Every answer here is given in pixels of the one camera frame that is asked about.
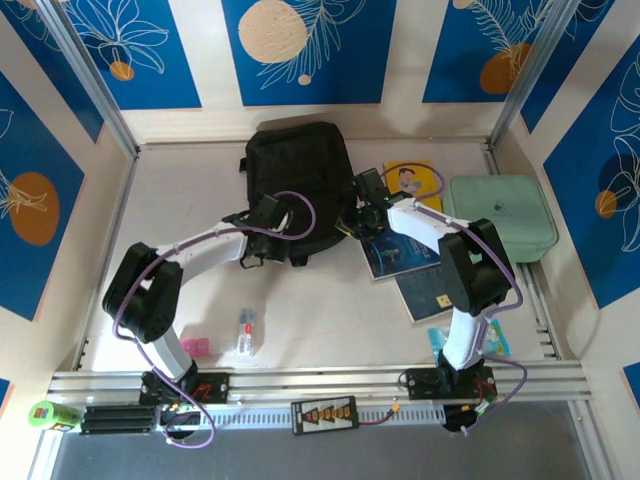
blue book cover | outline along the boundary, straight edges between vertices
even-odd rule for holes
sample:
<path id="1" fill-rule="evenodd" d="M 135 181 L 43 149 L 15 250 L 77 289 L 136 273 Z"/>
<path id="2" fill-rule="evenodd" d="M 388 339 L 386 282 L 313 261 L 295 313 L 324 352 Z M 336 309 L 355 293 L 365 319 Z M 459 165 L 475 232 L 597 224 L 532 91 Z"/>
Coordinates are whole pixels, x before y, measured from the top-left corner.
<path id="1" fill-rule="evenodd" d="M 440 263 L 440 257 L 433 250 L 395 232 L 363 241 L 362 249 L 374 280 Z"/>
<path id="2" fill-rule="evenodd" d="M 640 408 L 640 363 L 634 363 L 623 368 L 624 374 L 627 377 L 631 392 L 636 398 L 638 408 Z"/>
<path id="3" fill-rule="evenodd" d="M 396 284 L 414 323 L 452 308 L 451 301 L 445 293 L 440 264 L 398 275 Z"/>

white wall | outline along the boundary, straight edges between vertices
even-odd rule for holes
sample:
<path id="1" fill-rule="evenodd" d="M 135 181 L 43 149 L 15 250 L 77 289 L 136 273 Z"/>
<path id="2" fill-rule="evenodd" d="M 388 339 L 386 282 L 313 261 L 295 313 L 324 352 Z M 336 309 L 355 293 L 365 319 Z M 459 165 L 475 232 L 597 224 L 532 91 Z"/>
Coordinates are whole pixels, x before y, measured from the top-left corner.
<path id="1" fill-rule="evenodd" d="M 541 262 L 554 322 L 583 362 L 599 426 L 625 479 L 640 469 L 640 412 L 622 374 L 640 361 L 640 291 L 598 309 L 543 163 L 639 34 L 640 2 L 617 0 L 533 134 L 517 118 L 497 151 L 503 173 L 537 177 L 548 199 L 560 235 Z"/>
<path id="2" fill-rule="evenodd" d="M 170 0 L 202 109 L 125 111 L 139 143 L 246 140 L 266 120 L 318 114 L 347 138 L 488 135 L 502 103 L 423 105 L 450 0 L 398 0 L 380 105 L 244 108 L 220 0 Z"/>
<path id="3" fill-rule="evenodd" d="M 40 433 L 27 414 L 73 352 L 129 161 L 107 128 L 91 141 L 1 14 L 0 43 L 0 71 L 85 174 L 36 319 L 0 307 L 0 377 L 14 386 L 0 419 L 1 476 L 10 480 L 28 475 Z"/>

white table surface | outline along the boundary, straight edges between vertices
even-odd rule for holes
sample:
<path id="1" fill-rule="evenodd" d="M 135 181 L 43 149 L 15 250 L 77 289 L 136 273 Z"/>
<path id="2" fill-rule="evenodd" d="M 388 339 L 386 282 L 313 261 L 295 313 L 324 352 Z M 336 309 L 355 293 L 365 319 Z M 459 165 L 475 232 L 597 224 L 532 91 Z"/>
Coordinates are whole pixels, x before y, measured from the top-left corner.
<path id="1" fill-rule="evenodd" d="M 486 173 L 477 143 L 358 140 L 347 147 L 354 172 L 427 158 L 447 179 Z M 238 172 L 243 151 L 240 143 L 143 150 L 107 285 L 133 243 L 173 243 L 245 209 L 246 179 Z M 514 298 L 510 292 L 507 301 Z M 252 358 L 235 356 L 242 308 L 258 314 L 259 349 Z M 267 264 L 245 271 L 234 263 L 200 275 L 181 290 L 174 328 L 181 339 L 210 339 L 213 355 L 197 359 L 201 367 L 347 367 L 433 362 L 427 329 L 449 318 L 413 325 L 394 280 L 374 284 L 359 242 L 347 238 L 304 268 Z M 528 301 L 500 321 L 514 358 L 544 358 Z M 112 337 L 110 317 L 97 310 L 91 322 L 83 370 L 147 368 L 131 344 Z"/>

green battery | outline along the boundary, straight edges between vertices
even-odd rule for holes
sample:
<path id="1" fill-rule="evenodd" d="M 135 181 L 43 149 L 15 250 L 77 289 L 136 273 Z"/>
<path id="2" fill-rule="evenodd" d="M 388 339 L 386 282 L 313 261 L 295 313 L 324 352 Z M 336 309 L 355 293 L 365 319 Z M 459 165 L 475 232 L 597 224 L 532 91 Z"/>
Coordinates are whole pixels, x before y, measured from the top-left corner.
<path id="1" fill-rule="evenodd" d="M 58 403 L 42 401 L 29 412 L 29 425 L 41 430 L 68 432 L 82 420 L 82 412 Z"/>

orange circle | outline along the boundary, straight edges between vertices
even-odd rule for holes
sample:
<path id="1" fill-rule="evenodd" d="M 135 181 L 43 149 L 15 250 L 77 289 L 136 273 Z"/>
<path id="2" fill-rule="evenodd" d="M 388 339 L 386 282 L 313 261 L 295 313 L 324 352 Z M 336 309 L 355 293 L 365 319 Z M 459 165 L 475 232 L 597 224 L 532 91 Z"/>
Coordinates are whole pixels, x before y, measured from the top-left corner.
<path id="1" fill-rule="evenodd" d="M 480 88 L 490 94 L 508 93 L 529 55 L 529 50 L 530 44 L 519 43 L 494 55 L 480 73 Z"/>
<path id="2" fill-rule="evenodd" d="M 618 199 L 615 193 L 610 190 L 603 190 L 596 198 L 596 212 L 602 218 L 607 219 L 613 217 L 618 206 Z"/>
<path id="3" fill-rule="evenodd" d="M 128 82 L 133 79 L 134 75 L 133 68 L 131 68 L 128 63 L 121 62 L 120 60 L 116 60 L 109 65 L 109 71 L 111 72 L 111 75 L 123 82 Z"/>
<path id="4" fill-rule="evenodd" d="M 13 181 L 12 187 L 17 190 L 9 190 L 9 199 L 15 202 L 9 209 L 13 229 L 27 243 L 46 245 L 55 235 L 60 219 L 56 188 L 40 173 L 23 173 Z M 30 206 L 28 201 L 38 207 Z"/>

